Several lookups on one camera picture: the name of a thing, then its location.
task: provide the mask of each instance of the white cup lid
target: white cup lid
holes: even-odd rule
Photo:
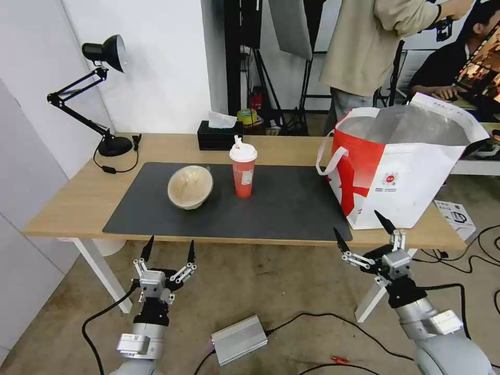
[[[233,147],[229,151],[229,157],[239,163],[247,163],[257,159],[257,150],[251,144],[243,143],[241,138],[235,135]]]

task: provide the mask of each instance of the product box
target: product box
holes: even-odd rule
[[[462,240],[469,238],[475,231],[476,226],[465,211],[463,205],[452,202],[437,201],[434,203],[439,212],[448,220],[449,224],[455,229]]]

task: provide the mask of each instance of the bowl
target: bowl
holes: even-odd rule
[[[214,179],[207,168],[187,166],[176,171],[168,181],[168,198],[176,207],[196,209],[208,198]]]

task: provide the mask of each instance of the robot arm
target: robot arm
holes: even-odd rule
[[[159,375],[156,361],[164,353],[164,333],[169,325],[168,310],[175,300],[174,292],[184,286],[196,271],[194,241],[191,241],[187,264],[179,271],[151,268],[146,262],[153,247],[154,236],[144,247],[141,258],[133,264],[139,275],[142,310],[134,318],[132,333],[124,333],[117,351],[128,360],[111,375]]]
[[[439,311],[427,299],[424,288],[411,278],[411,257],[405,251],[405,232],[375,211],[387,230],[390,243],[363,256],[352,253],[335,231],[342,260],[377,276],[389,294],[389,305],[399,324],[416,345],[415,363],[424,375],[495,374],[481,349],[459,332],[463,322],[452,310]]]

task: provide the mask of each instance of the hand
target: hand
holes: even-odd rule
[[[454,21],[465,16],[472,6],[472,0],[451,0],[450,2],[453,2],[451,18]]]
[[[442,86],[442,87],[437,87],[433,91],[433,96],[437,96],[440,99],[443,100],[450,100],[453,97],[456,97],[459,92],[463,92],[463,89],[457,86]]]

